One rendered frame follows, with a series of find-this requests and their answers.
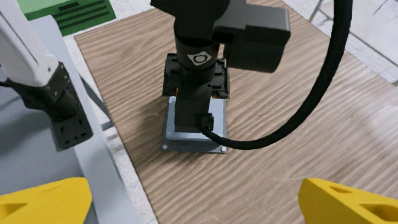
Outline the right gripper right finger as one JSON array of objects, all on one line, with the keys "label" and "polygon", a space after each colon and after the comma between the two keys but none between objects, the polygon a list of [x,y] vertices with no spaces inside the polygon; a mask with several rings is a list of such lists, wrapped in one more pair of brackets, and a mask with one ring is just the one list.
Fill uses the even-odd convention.
[{"label": "right gripper right finger", "polygon": [[298,203],[306,224],[398,224],[398,200],[304,178]]}]

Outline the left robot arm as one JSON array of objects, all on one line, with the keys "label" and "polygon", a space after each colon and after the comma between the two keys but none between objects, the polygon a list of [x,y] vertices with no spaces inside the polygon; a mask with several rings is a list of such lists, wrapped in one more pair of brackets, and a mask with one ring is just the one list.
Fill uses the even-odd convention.
[{"label": "left robot arm", "polygon": [[[226,67],[274,73],[292,34],[286,7],[247,0],[149,0],[149,5],[175,16],[177,57],[191,69],[211,66],[222,43]],[[93,137],[65,65],[44,47],[14,0],[0,0],[0,65],[8,77],[5,83],[24,106],[50,117],[61,149]],[[179,82],[174,132],[213,131],[212,85]]]}]

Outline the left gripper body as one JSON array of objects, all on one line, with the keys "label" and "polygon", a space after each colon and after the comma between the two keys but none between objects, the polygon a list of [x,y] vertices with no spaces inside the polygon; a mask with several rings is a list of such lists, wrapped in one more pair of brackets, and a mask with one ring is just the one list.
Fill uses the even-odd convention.
[{"label": "left gripper body", "polygon": [[193,85],[212,83],[211,96],[230,99],[230,69],[225,59],[217,57],[216,61],[204,69],[191,69],[184,66],[177,53],[168,52],[165,59],[162,96],[176,96],[180,81]]}]

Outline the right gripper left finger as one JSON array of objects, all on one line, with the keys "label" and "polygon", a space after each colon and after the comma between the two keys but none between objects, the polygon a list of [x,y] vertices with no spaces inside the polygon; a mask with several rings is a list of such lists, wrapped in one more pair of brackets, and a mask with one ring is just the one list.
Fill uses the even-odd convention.
[{"label": "right gripper left finger", "polygon": [[90,204],[87,180],[69,178],[0,196],[0,224],[83,224]]}]

